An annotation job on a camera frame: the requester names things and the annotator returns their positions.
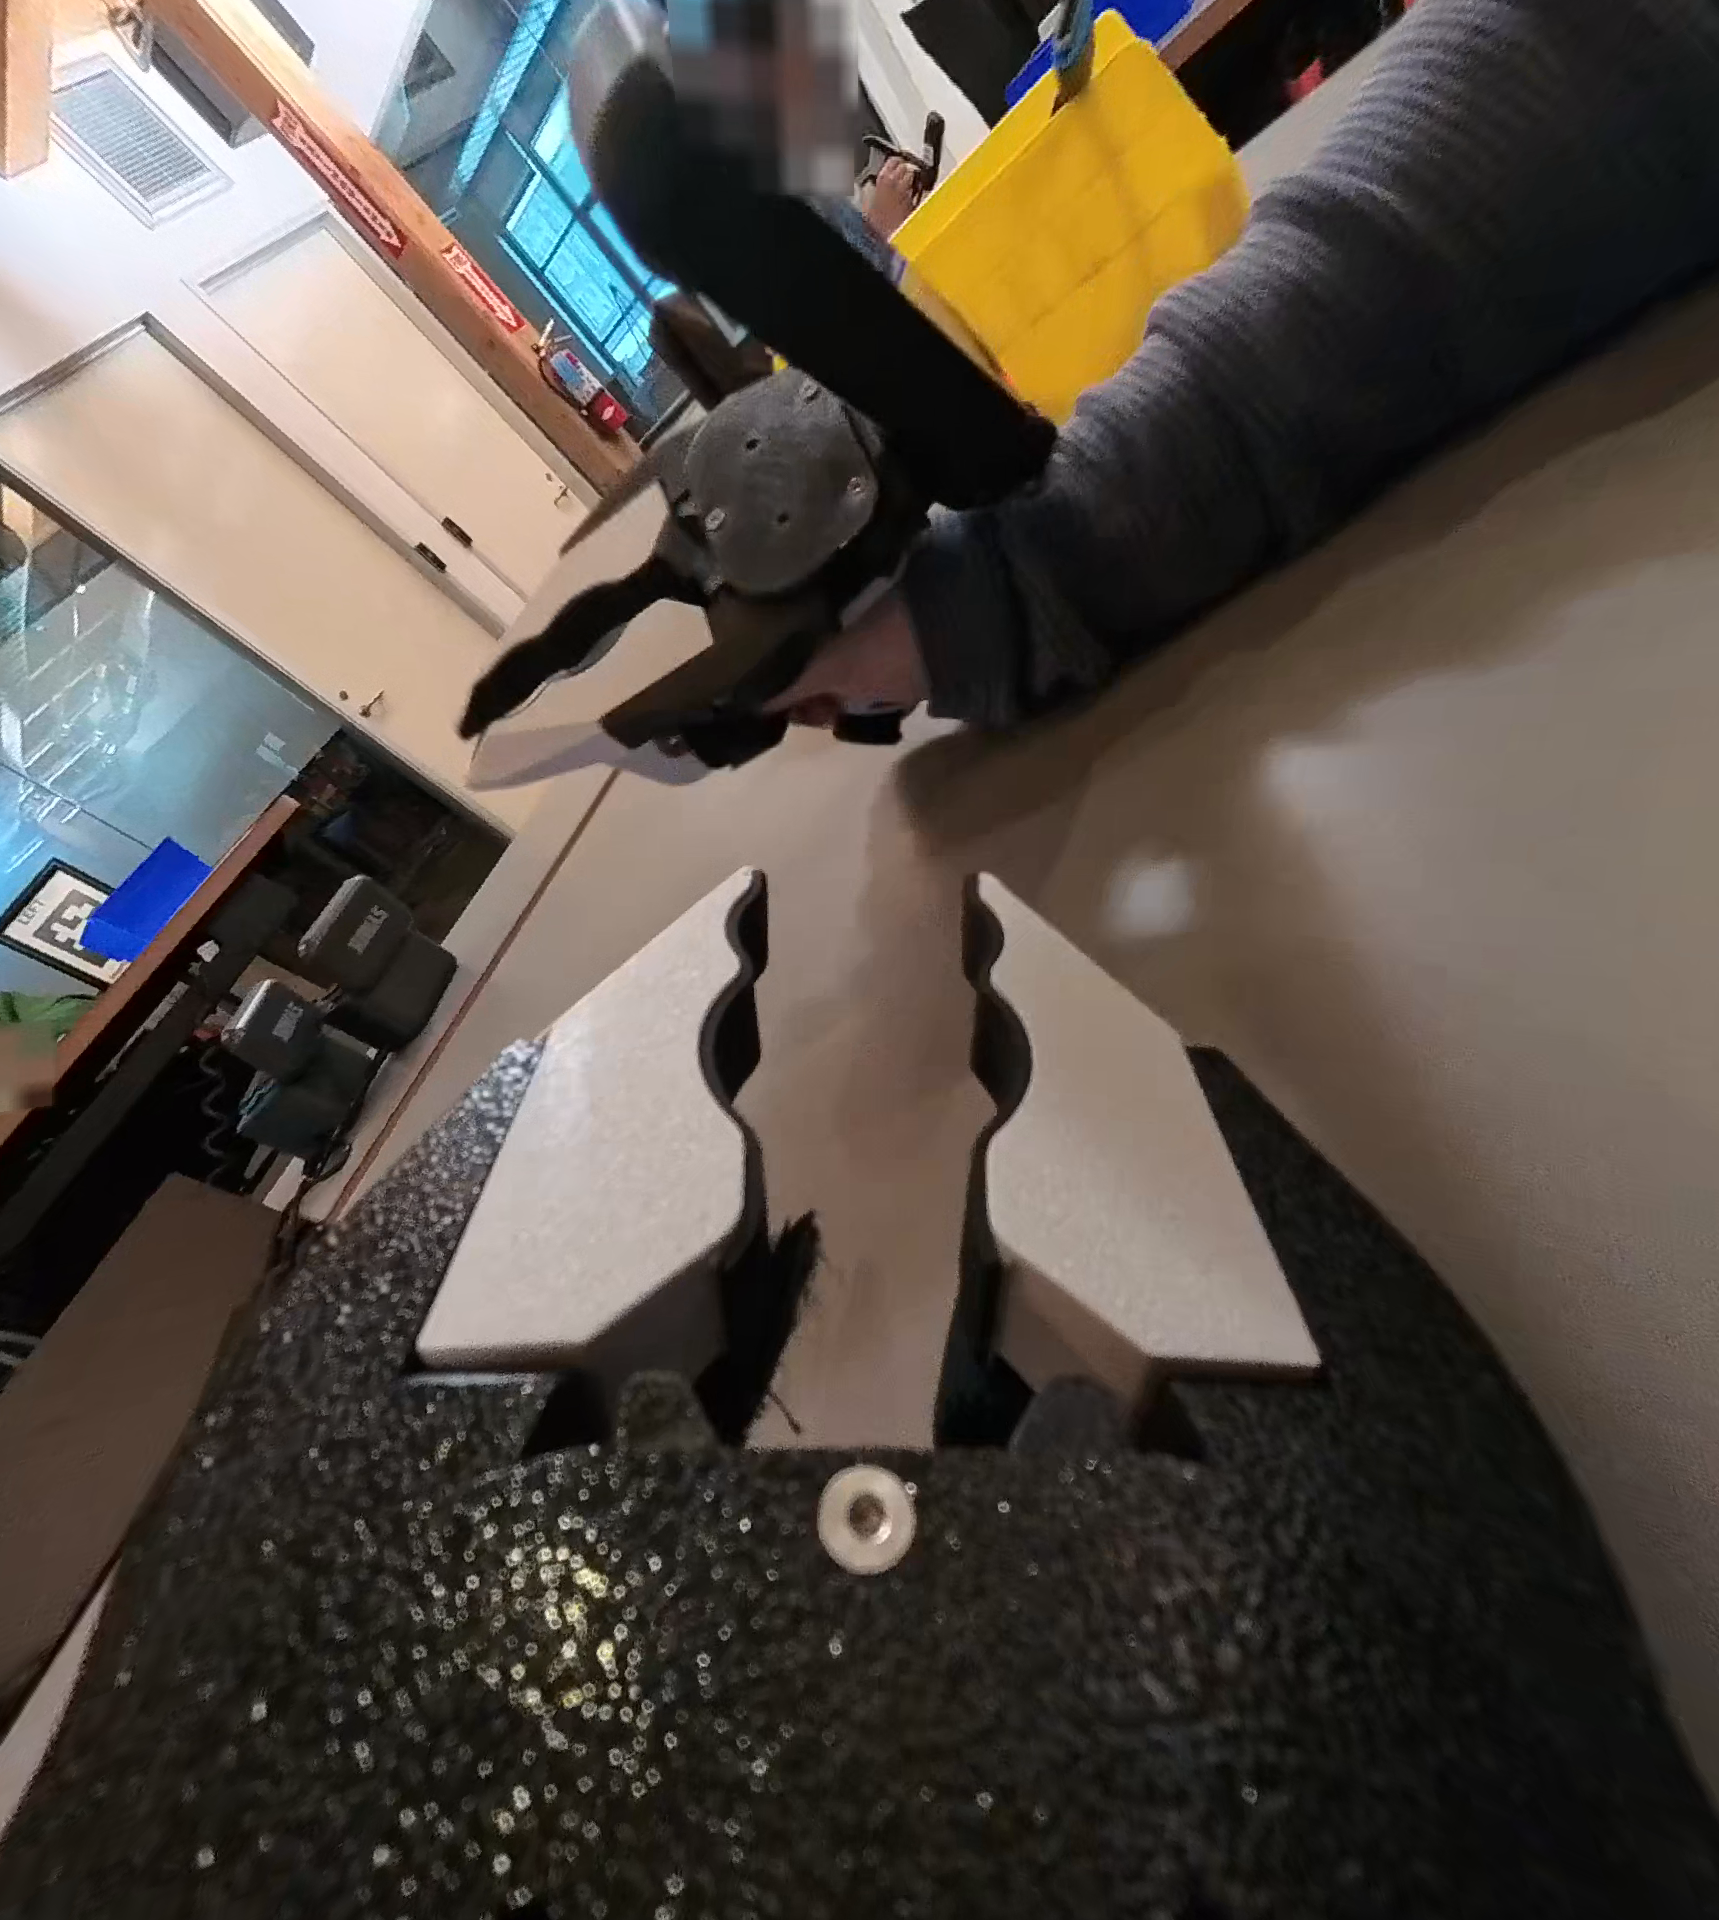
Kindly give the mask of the person's right hand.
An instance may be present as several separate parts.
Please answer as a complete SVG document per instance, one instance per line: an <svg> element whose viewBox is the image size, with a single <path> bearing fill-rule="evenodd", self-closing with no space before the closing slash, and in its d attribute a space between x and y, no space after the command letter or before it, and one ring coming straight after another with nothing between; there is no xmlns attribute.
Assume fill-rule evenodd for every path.
<svg viewBox="0 0 1719 1920"><path fill-rule="evenodd" d="M885 587L764 714L836 733L843 716L900 716L916 705L931 705L922 639L900 587Z"/></svg>

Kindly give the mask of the large blue bin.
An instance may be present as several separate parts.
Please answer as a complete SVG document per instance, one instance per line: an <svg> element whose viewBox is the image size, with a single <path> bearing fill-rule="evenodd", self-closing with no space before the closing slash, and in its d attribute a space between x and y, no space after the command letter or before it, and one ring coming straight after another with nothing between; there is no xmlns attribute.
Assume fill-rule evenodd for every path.
<svg viewBox="0 0 1719 1920"><path fill-rule="evenodd" d="M1004 114L1055 70L1062 13L1049 6L1032 60L1004 87ZM1115 13L1138 38L1162 46L1187 29L1199 0L1090 0L1090 13Z"/></svg>

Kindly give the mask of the small blue bin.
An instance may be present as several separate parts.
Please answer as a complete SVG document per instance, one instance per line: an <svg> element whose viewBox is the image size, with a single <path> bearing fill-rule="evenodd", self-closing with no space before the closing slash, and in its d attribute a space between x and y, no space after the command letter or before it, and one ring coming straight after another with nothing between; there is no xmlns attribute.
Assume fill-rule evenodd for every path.
<svg viewBox="0 0 1719 1920"><path fill-rule="evenodd" d="M81 944L128 966L210 880L215 868L161 835L86 923Z"/></svg>

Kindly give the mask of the fire extinguisher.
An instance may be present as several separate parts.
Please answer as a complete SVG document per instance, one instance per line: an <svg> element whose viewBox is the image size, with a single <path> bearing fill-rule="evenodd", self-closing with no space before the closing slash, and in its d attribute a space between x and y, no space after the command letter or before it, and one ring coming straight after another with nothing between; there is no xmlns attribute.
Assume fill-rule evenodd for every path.
<svg viewBox="0 0 1719 1920"><path fill-rule="evenodd" d="M577 344L540 340L539 368L599 438L626 438L626 402L610 378L598 378L598 368Z"/></svg>

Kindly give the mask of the black hard case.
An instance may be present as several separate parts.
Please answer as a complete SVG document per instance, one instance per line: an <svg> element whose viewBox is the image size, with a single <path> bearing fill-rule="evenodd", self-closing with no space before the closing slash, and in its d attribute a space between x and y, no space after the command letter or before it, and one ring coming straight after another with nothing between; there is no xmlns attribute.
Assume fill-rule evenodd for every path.
<svg viewBox="0 0 1719 1920"><path fill-rule="evenodd" d="M420 1046L459 983L459 962L371 878L345 878L295 956L336 990L327 1017L371 1052Z"/></svg>
<svg viewBox="0 0 1719 1920"><path fill-rule="evenodd" d="M327 1027L288 983L246 988L221 1027L221 1052L246 1064L238 1137L300 1163L343 1147L379 1069L379 1055Z"/></svg>

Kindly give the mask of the glass partition window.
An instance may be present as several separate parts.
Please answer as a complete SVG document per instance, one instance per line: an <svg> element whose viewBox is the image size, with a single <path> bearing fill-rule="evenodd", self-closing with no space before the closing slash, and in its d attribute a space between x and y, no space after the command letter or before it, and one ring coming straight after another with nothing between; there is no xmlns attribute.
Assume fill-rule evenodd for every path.
<svg viewBox="0 0 1719 1920"><path fill-rule="evenodd" d="M254 974L306 988L295 942L345 878L442 942L508 852L459 800L295 691L0 469L0 910L58 858L125 880L161 835L210 868L295 800L254 878L288 889ZM0 944L0 990L97 990Z"/></svg>

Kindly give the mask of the wall vent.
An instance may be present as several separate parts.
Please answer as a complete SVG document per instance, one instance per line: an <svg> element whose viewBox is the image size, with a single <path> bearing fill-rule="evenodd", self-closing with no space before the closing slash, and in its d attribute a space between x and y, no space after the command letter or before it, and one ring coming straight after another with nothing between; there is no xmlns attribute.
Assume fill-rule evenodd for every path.
<svg viewBox="0 0 1719 1920"><path fill-rule="evenodd" d="M226 171L210 163L108 60L81 60L55 77L55 135L143 228L226 193Z"/></svg>

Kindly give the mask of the framed marker tag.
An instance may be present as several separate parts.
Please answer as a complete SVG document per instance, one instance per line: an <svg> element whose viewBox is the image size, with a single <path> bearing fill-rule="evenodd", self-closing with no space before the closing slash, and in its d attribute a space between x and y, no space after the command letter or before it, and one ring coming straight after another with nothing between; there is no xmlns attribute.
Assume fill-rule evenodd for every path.
<svg viewBox="0 0 1719 1920"><path fill-rule="evenodd" d="M108 901L108 880L43 860L8 910L0 910L0 944L19 962L42 962L43 974L65 974L81 988L108 988L128 962L97 956L86 942L90 916Z"/></svg>

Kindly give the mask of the large yellow storage bin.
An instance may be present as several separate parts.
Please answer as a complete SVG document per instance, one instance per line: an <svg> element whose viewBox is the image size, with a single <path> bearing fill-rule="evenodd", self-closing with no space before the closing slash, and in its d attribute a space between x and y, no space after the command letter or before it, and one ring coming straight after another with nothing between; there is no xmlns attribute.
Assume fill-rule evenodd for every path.
<svg viewBox="0 0 1719 1920"><path fill-rule="evenodd" d="M1126 13L1077 6L1040 87L893 228L900 287L1040 415L1128 368L1151 310L1250 228L1250 174Z"/></svg>

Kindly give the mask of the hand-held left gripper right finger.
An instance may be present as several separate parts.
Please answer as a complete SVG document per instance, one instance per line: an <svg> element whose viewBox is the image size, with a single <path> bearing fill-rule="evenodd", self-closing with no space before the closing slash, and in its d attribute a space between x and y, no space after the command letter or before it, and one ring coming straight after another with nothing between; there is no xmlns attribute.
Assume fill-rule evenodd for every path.
<svg viewBox="0 0 1719 1920"><path fill-rule="evenodd" d="M1174 1375L1321 1375L1183 1038L997 878L960 889L989 1131L960 1217L960 1420L1062 1375L1151 1420Z"/></svg>

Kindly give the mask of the red sign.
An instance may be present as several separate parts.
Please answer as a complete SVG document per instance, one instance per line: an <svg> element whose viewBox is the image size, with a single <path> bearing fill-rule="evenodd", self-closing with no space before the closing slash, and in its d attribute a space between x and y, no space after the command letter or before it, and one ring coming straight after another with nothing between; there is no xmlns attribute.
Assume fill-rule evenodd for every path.
<svg viewBox="0 0 1719 1920"><path fill-rule="evenodd" d="M327 188L327 200L345 214L345 228L367 233L371 252L384 252L384 261L407 252L407 228L395 221L395 208L367 188L358 171L343 163L343 150L323 143L323 134L288 95L277 95L269 134Z"/></svg>
<svg viewBox="0 0 1719 1920"><path fill-rule="evenodd" d="M527 326L521 320L521 310L471 261L471 248L466 242L442 242L442 252L440 252L442 269L448 269L448 284L466 287L466 298L477 310L477 312L493 312L508 340Z"/></svg>

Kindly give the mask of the long brown-edged table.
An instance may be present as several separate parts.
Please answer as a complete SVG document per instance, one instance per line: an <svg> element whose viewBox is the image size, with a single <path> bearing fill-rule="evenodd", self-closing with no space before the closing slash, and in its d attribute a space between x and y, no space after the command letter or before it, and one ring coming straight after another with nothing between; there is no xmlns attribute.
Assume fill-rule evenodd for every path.
<svg viewBox="0 0 1719 1920"><path fill-rule="evenodd" d="M55 1027L0 1027L0 1158L65 1083L103 1069L103 1055L161 1012L171 988L193 983L193 944L215 942L215 916L239 901L295 819L300 805L277 800L65 1038L55 1038Z"/></svg>

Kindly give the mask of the exterior window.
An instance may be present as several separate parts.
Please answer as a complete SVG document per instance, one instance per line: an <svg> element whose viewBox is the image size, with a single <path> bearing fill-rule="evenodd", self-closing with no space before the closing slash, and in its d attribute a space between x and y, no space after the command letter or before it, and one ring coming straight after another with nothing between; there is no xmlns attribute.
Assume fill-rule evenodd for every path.
<svg viewBox="0 0 1719 1920"><path fill-rule="evenodd" d="M624 396L626 438L685 402L653 350L653 298L672 291L610 221L569 134L569 0L430 0L379 150L409 174L471 261L527 326Z"/></svg>

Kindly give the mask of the white double door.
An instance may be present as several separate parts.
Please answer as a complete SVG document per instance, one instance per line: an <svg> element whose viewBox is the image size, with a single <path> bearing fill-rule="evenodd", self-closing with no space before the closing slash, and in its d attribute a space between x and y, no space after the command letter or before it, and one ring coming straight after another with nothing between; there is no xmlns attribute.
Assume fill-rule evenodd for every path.
<svg viewBox="0 0 1719 1920"><path fill-rule="evenodd" d="M477 571L493 610L514 616L555 578L590 517L583 474L343 214L254 242L193 291L420 508L440 557Z"/></svg>

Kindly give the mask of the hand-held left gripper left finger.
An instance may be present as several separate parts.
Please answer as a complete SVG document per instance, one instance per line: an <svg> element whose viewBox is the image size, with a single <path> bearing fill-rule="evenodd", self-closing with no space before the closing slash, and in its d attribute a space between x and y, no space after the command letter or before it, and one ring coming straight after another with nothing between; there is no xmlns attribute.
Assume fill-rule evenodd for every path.
<svg viewBox="0 0 1719 1920"><path fill-rule="evenodd" d="M420 1329L448 1375L702 1375L764 1231L735 1108L756 1064L764 878L735 868L539 1046L539 1076Z"/></svg>

